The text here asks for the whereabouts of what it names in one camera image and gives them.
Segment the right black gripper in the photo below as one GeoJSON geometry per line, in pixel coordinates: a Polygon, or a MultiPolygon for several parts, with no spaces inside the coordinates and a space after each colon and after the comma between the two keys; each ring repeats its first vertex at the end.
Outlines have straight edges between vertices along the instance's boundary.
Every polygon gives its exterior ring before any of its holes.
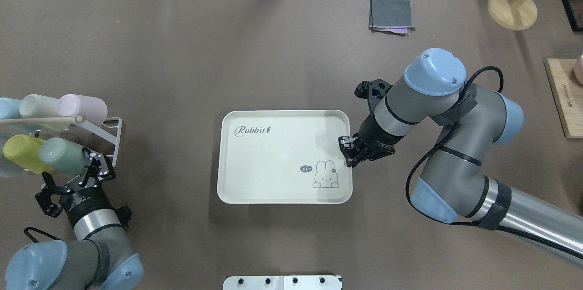
{"type": "Polygon", "coordinates": [[[360,162],[375,161],[394,154],[394,145],[402,138],[383,130],[370,114],[354,137],[340,136],[338,143],[347,167],[353,168],[360,162]]]}

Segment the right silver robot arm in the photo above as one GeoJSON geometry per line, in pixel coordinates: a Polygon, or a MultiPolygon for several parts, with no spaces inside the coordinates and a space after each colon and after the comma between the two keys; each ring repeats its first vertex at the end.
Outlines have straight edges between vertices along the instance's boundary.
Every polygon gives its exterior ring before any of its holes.
{"type": "Polygon", "coordinates": [[[360,83],[355,95],[367,100],[370,113],[358,132],[338,139],[347,166],[394,154],[404,136],[431,118],[443,129],[405,185],[416,211],[442,224],[511,234],[581,266],[581,217],[481,174],[490,147],[519,133],[523,110],[502,95],[499,68],[466,75],[448,50],[427,49],[398,82],[360,83]]]}

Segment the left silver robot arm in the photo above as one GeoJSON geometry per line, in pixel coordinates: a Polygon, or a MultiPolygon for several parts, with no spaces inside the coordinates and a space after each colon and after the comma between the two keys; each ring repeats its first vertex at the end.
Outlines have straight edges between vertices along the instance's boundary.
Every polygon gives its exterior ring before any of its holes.
{"type": "Polygon", "coordinates": [[[101,186],[115,178],[111,159],[82,148],[81,174],[58,186],[48,172],[35,198],[50,217],[65,212],[76,240],[39,242],[19,249],[8,263],[8,290],[132,290],[144,267],[126,234],[132,212],[114,209],[101,186]]]}

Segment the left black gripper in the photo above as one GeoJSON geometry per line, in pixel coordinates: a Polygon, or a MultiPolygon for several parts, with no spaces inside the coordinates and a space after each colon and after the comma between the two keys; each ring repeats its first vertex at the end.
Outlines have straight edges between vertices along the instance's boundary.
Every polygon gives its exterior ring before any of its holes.
{"type": "Polygon", "coordinates": [[[82,147],[82,153],[87,159],[82,172],[82,181],[90,181],[85,188],[81,188],[79,180],[71,180],[66,185],[74,190],[73,193],[60,195],[59,200],[59,205],[64,209],[71,225],[75,225],[93,211],[110,208],[110,201],[101,184],[116,178],[110,157],[96,153],[87,147],[82,147]]]}

